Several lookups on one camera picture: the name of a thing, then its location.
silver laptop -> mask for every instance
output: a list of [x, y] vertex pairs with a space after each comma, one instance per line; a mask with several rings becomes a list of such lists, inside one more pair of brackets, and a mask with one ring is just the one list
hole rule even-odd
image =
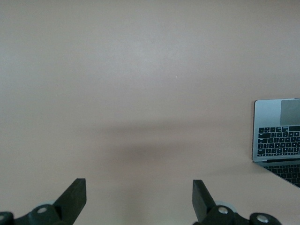
[[300, 98], [255, 101], [252, 160], [300, 188]]

beige surface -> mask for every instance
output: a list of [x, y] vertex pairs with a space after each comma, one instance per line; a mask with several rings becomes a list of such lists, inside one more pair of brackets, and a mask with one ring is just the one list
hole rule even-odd
[[192, 180], [299, 224], [251, 161], [253, 101], [300, 97], [299, 1], [0, 1], [0, 210], [77, 177], [75, 224], [191, 225]]

black keyboard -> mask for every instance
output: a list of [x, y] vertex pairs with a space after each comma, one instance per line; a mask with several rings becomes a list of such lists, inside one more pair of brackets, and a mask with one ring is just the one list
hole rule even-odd
[[300, 165], [264, 166], [264, 168], [300, 187]]
[[258, 129], [257, 156], [300, 155], [300, 126]]

laptop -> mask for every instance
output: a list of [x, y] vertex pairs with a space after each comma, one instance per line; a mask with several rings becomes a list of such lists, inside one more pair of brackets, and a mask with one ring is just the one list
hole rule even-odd
[[252, 160], [300, 188], [300, 98], [255, 101]]

spacebar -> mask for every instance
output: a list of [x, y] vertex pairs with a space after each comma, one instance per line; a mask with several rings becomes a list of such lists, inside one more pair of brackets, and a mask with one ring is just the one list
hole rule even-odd
[[289, 127], [289, 131], [300, 131], [300, 126]]

